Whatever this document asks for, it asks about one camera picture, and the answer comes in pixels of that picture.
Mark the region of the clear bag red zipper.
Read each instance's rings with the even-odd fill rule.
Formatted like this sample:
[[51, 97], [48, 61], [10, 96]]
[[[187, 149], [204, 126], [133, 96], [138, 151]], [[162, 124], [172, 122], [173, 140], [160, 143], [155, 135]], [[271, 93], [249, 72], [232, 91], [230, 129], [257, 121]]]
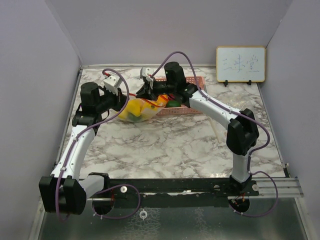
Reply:
[[125, 109], [117, 116], [120, 120], [131, 123], [140, 123], [155, 117], [164, 109], [169, 101], [167, 95], [158, 96], [157, 100], [136, 98], [136, 94], [130, 93], [130, 99]]

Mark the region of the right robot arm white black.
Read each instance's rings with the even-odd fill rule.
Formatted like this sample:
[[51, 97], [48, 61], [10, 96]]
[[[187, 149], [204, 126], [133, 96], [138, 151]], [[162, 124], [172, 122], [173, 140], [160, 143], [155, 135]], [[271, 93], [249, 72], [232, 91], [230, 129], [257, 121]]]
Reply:
[[210, 96], [194, 83], [186, 80], [183, 68], [177, 62], [169, 62], [164, 66], [165, 80], [156, 80], [153, 70], [143, 67], [140, 78], [143, 86], [136, 92], [136, 97], [155, 101], [161, 95], [172, 95], [180, 104], [197, 110], [217, 121], [227, 130], [226, 145], [233, 154], [233, 166], [229, 189], [240, 196], [248, 189], [249, 152], [256, 145], [259, 137], [253, 112], [246, 108], [241, 111], [218, 100], [210, 100]]

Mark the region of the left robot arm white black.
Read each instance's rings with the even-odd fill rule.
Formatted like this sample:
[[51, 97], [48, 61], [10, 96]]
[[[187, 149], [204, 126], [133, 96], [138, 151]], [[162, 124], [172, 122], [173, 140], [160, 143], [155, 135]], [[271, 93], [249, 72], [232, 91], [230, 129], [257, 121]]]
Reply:
[[120, 84], [87, 82], [80, 87], [81, 102], [72, 119], [70, 139], [50, 176], [39, 181], [39, 190], [47, 213], [80, 215], [87, 199], [97, 194], [103, 198], [111, 190], [106, 175], [93, 173], [80, 179], [80, 170], [91, 142], [102, 124], [103, 114], [119, 112], [128, 102]]

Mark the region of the yellow bell pepper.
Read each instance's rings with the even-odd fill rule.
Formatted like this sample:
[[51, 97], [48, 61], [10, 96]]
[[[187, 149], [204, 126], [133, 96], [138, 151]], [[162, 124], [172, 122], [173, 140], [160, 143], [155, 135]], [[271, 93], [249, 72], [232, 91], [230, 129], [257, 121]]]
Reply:
[[150, 119], [157, 114], [157, 108], [154, 105], [144, 103], [141, 108], [140, 116], [144, 119]]

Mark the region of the yellow orange fruit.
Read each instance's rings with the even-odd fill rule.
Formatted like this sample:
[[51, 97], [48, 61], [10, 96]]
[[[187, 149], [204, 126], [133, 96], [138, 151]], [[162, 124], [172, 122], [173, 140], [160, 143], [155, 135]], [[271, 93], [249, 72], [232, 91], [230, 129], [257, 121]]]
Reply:
[[125, 109], [118, 115], [122, 120], [134, 122], [141, 117], [143, 101], [140, 99], [130, 99]]

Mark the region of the orange green mango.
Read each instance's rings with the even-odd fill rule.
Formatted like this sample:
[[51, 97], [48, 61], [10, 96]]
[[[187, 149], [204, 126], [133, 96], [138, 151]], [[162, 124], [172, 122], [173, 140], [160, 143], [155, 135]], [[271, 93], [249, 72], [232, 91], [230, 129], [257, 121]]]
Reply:
[[167, 95], [159, 95], [156, 101], [156, 105], [160, 107], [165, 107], [169, 101]]

